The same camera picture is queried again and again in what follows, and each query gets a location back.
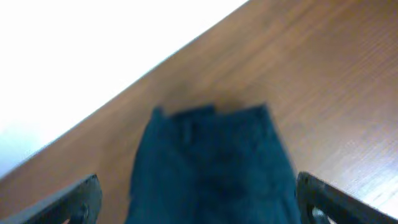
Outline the navy blue shorts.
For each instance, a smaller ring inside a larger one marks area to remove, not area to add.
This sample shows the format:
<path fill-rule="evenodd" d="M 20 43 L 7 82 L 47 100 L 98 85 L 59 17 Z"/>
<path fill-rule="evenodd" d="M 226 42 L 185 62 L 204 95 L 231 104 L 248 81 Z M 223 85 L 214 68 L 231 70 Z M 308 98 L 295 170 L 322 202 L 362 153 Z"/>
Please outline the navy blue shorts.
<path fill-rule="evenodd" d="M 299 223 L 295 174 L 268 110 L 152 112 L 127 223 Z"/>

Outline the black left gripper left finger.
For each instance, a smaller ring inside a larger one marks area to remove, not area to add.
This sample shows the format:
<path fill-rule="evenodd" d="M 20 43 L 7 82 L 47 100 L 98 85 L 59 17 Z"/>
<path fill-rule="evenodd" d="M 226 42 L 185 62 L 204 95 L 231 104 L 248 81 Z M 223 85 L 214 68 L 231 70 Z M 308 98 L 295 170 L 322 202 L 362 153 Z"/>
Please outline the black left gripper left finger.
<path fill-rule="evenodd" d="M 96 223 L 102 190 L 97 175 L 86 176 L 7 218 L 1 224 Z"/>

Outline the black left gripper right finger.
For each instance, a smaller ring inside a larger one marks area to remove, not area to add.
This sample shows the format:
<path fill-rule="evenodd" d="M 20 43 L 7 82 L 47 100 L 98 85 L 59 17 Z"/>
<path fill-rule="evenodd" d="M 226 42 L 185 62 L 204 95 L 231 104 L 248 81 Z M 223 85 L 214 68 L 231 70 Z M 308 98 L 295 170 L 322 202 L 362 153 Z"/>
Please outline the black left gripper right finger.
<path fill-rule="evenodd" d="M 296 198 L 302 223 L 397 224 L 397 219 L 362 203 L 308 172 L 298 174 Z"/>

